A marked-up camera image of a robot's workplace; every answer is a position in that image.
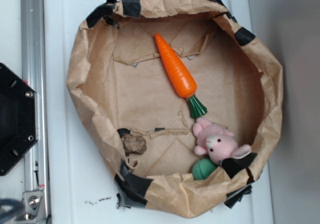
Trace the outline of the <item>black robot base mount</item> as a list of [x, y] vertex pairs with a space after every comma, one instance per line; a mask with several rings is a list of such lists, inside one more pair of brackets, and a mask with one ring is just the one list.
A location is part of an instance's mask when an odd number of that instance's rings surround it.
[[7, 175], [36, 143], [36, 93], [0, 64], [0, 175]]

